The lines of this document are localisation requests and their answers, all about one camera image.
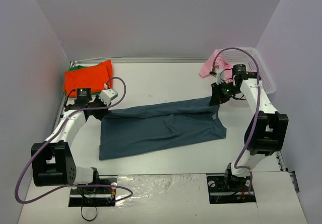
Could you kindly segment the green folded t shirt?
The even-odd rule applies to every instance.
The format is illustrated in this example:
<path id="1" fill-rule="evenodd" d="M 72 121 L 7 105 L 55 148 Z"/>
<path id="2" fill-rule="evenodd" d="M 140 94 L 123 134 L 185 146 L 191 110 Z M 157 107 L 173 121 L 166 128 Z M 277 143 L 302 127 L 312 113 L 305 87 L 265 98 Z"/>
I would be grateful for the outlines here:
<path id="1" fill-rule="evenodd" d="M 79 69 L 83 69 L 83 68 L 86 68 L 86 66 L 77 65 L 77 66 L 73 66 L 73 67 L 69 68 L 69 71 L 79 70 Z"/>

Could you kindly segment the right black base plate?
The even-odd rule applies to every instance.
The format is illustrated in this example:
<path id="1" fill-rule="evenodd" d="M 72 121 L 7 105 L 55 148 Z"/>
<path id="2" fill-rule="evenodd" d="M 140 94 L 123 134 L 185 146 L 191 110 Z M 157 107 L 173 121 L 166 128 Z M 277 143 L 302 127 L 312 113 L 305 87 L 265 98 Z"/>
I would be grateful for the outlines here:
<path id="1" fill-rule="evenodd" d="M 256 203 L 253 187 L 249 192 L 249 178 L 232 180 L 229 184 L 224 174 L 206 175 L 210 204 Z"/>

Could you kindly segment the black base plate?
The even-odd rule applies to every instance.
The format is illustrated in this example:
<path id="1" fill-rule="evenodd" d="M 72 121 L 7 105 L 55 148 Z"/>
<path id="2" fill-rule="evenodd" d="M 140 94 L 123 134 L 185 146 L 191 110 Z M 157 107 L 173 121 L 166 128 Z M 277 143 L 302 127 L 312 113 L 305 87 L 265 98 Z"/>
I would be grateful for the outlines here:
<path id="1" fill-rule="evenodd" d="M 68 207 L 112 207 L 115 206 L 115 195 L 111 188 L 80 188 L 71 189 Z"/>
<path id="2" fill-rule="evenodd" d="M 229 184 L 224 174 L 206 175 L 210 204 L 256 203 L 253 187 L 249 192 L 249 178 L 232 180 Z"/>

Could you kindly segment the orange folded t shirt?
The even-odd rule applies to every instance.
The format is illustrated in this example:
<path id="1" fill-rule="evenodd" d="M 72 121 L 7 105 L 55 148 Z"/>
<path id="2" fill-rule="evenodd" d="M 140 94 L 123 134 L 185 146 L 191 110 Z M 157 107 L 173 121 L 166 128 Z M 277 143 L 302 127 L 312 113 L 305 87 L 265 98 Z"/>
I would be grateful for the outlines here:
<path id="1" fill-rule="evenodd" d="M 111 60 L 106 60 L 95 66 L 66 71 L 63 90 L 68 95 L 73 89 L 90 88 L 92 94 L 104 89 L 104 84 L 113 77 Z"/>

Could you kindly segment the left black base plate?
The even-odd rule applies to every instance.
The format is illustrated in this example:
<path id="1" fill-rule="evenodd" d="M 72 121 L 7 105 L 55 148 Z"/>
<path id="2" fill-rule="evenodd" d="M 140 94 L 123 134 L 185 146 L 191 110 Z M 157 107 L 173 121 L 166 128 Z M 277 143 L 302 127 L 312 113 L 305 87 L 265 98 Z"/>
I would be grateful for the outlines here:
<path id="1" fill-rule="evenodd" d="M 115 195 L 111 188 L 80 188 L 71 189 L 68 207 L 112 207 L 115 206 Z"/>

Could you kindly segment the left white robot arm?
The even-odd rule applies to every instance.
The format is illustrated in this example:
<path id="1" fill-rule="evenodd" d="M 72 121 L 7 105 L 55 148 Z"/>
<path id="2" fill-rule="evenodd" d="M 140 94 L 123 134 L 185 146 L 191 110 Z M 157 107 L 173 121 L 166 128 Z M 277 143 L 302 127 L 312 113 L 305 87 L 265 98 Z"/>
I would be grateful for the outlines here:
<path id="1" fill-rule="evenodd" d="M 101 120 L 117 96 L 114 89 L 104 89 L 93 99 L 91 89 L 76 89 L 74 103 L 64 106 L 60 123 L 54 132 L 43 143 L 35 143 L 31 148 L 36 186 L 83 185 L 90 193 L 100 190 L 98 170 L 95 167 L 77 166 L 70 146 L 89 116 Z"/>

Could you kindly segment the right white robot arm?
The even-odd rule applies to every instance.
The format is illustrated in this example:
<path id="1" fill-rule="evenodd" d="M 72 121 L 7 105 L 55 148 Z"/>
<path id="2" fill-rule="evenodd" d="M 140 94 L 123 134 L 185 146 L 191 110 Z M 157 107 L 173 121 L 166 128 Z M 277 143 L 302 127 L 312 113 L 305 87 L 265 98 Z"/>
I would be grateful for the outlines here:
<path id="1" fill-rule="evenodd" d="M 260 161 L 281 150 L 289 118 L 272 105 L 257 72 L 247 71 L 244 64 L 234 65 L 231 72 L 231 82 L 211 85 L 209 105 L 220 105 L 242 94 L 254 114 L 245 132 L 245 146 L 237 159 L 228 164 L 223 177 L 225 188 L 235 190 Z"/>

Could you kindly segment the blue t shirt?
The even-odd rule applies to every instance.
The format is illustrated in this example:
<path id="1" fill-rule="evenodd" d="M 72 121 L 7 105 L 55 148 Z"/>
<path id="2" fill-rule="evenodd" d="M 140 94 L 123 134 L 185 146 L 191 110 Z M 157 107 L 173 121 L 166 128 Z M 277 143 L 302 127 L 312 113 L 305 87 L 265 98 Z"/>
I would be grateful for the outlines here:
<path id="1" fill-rule="evenodd" d="M 208 97 L 111 110 L 101 121 L 101 161 L 224 139 Z"/>

